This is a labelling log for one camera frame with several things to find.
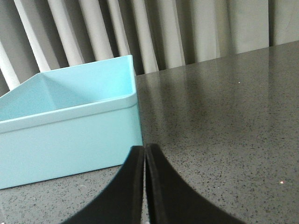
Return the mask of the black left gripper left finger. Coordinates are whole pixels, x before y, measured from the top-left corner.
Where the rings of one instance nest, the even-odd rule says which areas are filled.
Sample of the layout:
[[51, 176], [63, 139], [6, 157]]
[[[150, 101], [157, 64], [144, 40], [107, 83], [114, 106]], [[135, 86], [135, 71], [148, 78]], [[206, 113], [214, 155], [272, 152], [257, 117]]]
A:
[[113, 180], [64, 224], [139, 224], [143, 200], [144, 147], [133, 146]]

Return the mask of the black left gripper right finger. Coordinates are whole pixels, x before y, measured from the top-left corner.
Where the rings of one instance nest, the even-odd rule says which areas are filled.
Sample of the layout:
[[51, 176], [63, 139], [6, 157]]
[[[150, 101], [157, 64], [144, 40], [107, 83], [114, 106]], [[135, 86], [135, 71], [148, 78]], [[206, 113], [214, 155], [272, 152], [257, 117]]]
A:
[[146, 194], [152, 224], [240, 224], [191, 188], [171, 166], [158, 144], [148, 144]]

